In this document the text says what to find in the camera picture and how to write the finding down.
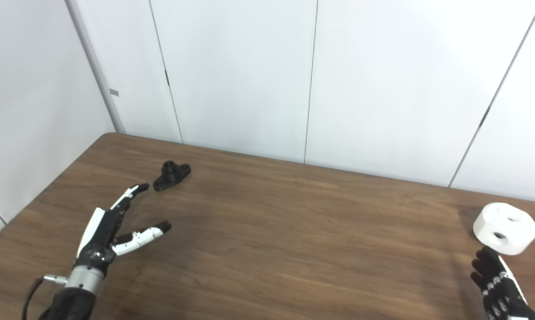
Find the white and black right hand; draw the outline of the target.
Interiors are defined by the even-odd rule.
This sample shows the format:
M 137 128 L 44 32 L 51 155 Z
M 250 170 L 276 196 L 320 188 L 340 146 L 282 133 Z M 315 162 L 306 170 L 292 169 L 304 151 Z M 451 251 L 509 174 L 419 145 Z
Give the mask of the white and black right hand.
M 483 308 L 489 320 L 535 320 L 533 310 L 516 277 L 494 249 L 483 246 L 472 260 L 471 280 L 483 296 Z

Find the white and black left hand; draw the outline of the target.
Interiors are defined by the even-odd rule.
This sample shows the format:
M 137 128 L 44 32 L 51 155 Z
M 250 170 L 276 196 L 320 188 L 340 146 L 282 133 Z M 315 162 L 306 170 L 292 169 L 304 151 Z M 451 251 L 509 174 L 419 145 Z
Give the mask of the white and black left hand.
M 172 225 L 169 221 L 118 236 L 132 200 L 147 191 L 149 184 L 129 187 L 110 209 L 96 208 L 81 237 L 73 267 L 98 269 L 106 275 L 116 257 L 131 253 L 165 235 Z

